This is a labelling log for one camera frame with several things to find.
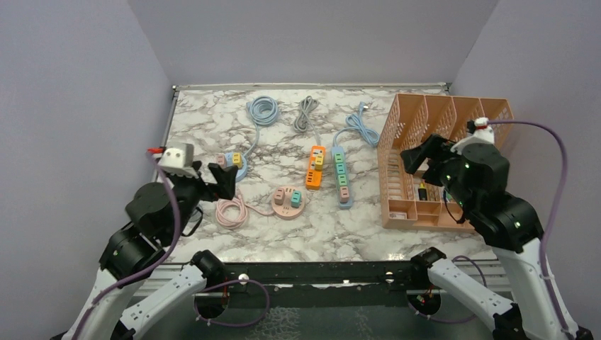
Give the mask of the teal plug adapter front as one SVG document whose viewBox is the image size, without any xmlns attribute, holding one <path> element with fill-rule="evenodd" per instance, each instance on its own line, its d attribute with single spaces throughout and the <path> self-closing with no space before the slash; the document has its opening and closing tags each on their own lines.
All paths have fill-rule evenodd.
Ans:
<svg viewBox="0 0 601 340">
<path fill-rule="evenodd" d="M 291 194 L 290 202 L 292 208 L 299 208 L 302 203 L 302 193 L 300 191 L 294 190 Z"/>
</svg>

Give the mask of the yellow plug adapter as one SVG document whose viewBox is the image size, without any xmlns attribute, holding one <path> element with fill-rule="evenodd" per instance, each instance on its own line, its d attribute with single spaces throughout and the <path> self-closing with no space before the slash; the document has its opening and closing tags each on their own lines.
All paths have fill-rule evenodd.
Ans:
<svg viewBox="0 0 601 340">
<path fill-rule="evenodd" d="M 314 170 L 322 171 L 323 164 L 324 164 L 324 156 L 322 154 L 318 154 L 317 156 L 314 157 L 314 160 L 313 160 Z"/>
<path fill-rule="evenodd" d="M 244 166 L 243 156 L 239 152 L 232 153 L 232 164 L 235 165 L 238 169 L 242 169 Z"/>
</svg>

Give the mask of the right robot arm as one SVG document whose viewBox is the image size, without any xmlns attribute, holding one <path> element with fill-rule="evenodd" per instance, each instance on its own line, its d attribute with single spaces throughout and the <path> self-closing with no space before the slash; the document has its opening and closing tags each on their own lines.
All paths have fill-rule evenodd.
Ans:
<svg viewBox="0 0 601 340">
<path fill-rule="evenodd" d="M 449 192 L 468 221 L 490 246 L 509 280 L 513 299 L 463 274 L 440 250 L 431 247 L 411 258 L 410 282 L 430 284 L 450 293 L 491 330 L 495 339 L 591 339 L 560 300 L 552 300 L 553 278 L 539 250 L 544 231 L 536 210 L 507 192 L 510 163 L 495 145 L 476 142 L 456 152 L 455 144 L 430 135 L 421 145 L 401 152 L 405 172 L 427 163 L 426 183 Z"/>
</svg>

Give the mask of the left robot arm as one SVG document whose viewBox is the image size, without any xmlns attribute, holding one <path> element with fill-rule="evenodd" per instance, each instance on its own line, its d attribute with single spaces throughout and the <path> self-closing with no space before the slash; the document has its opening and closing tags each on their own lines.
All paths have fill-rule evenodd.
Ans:
<svg viewBox="0 0 601 340">
<path fill-rule="evenodd" d="M 173 252 L 201 201 L 232 199 L 237 167 L 210 163 L 215 183 L 200 175 L 201 161 L 185 169 L 191 178 L 156 165 L 162 180 L 141 186 L 126 205 L 130 221 L 115 232 L 99 259 L 92 291 L 74 324 L 56 339 L 140 339 L 176 304 L 199 290 L 212 291 L 225 279 L 223 263 L 210 251 L 194 254 L 178 276 L 144 300 L 132 296 Z"/>
</svg>

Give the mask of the pink plug adapter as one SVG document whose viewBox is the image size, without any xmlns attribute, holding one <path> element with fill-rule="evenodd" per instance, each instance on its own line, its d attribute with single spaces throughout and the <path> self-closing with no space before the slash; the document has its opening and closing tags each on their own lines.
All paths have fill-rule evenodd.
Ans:
<svg viewBox="0 0 601 340">
<path fill-rule="evenodd" d="M 216 163 L 222 168 L 225 169 L 228 166 L 228 161 L 224 154 L 218 154 L 216 157 Z"/>
<path fill-rule="evenodd" d="M 350 192 L 348 186 L 340 186 L 339 187 L 339 202 L 340 203 L 348 203 L 350 200 Z"/>
<path fill-rule="evenodd" d="M 286 198 L 286 191 L 284 188 L 277 188 L 274 193 L 274 204 L 275 205 L 283 205 Z"/>
</svg>

